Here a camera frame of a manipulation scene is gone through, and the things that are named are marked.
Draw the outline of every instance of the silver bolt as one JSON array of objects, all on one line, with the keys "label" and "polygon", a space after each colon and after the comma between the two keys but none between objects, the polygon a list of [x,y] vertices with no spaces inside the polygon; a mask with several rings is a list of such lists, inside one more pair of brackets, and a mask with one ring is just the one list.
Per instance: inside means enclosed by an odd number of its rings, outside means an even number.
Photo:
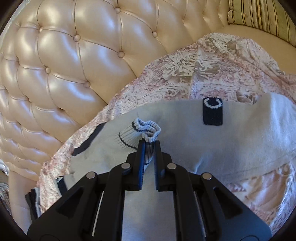
[{"label": "silver bolt", "polygon": [[212,175],[208,172],[205,172],[203,175],[202,175],[202,178],[203,179],[206,179],[206,180],[211,180],[212,179]]},{"label": "silver bolt", "polygon": [[168,169],[174,170],[177,168],[177,165],[175,163],[169,163],[168,164]]},{"label": "silver bolt", "polygon": [[96,176],[96,173],[94,173],[94,172],[88,172],[88,173],[86,174],[86,177],[87,177],[88,179],[93,179],[95,176]]},{"label": "silver bolt", "polygon": [[121,164],[122,169],[129,169],[130,167],[131,167],[131,165],[127,162]]}]

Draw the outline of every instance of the gray cloth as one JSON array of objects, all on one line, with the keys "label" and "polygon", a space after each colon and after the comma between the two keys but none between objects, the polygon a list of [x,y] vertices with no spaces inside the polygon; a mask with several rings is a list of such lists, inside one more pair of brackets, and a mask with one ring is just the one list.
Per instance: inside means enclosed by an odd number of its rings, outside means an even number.
[{"label": "gray cloth", "polygon": [[[136,108],[108,122],[88,149],[72,157],[74,172],[65,176],[70,188],[87,172],[110,171],[135,150],[118,143],[118,133],[141,118],[161,127],[163,152],[189,172],[210,172],[222,183],[263,175],[296,156],[296,106],[278,94],[257,103],[223,103],[223,125],[203,124],[202,100],[162,101]],[[149,165],[143,190],[128,192],[123,240],[175,240],[171,193],[157,193]]]}]

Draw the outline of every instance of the striped pillow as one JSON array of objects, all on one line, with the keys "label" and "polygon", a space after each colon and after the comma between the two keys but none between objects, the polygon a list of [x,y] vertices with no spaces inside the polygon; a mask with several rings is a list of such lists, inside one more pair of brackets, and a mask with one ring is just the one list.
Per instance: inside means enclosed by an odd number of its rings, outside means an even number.
[{"label": "striped pillow", "polygon": [[229,0],[228,22],[261,29],[296,47],[296,28],[277,0]]}]

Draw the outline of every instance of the floral fabric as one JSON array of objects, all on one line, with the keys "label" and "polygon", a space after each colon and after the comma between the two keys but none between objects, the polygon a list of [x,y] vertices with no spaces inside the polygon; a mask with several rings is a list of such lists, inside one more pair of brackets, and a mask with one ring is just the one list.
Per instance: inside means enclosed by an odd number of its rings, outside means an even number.
[{"label": "floral fabric", "polygon": [[[296,76],[280,71],[276,61],[251,39],[211,33],[148,64],[141,76],[124,87],[88,124],[80,128],[41,169],[40,206],[46,211],[59,194],[53,180],[69,174],[70,157],[103,122],[159,100],[219,97],[253,104],[264,92],[296,100]],[[296,205],[292,163],[263,176],[230,183],[228,189],[264,220],[273,234]]]}]

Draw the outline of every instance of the tufted leather sofa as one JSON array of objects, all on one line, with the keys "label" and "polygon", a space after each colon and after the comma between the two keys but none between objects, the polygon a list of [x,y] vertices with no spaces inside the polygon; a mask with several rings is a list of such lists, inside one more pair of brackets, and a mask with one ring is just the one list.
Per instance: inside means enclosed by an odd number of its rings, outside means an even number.
[{"label": "tufted leather sofa", "polygon": [[12,215],[27,231],[24,195],[40,168],[149,62],[216,31],[252,38],[296,74],[296,48],[228,25],[228,0],[31,0],[0,50],[0,158]]}]

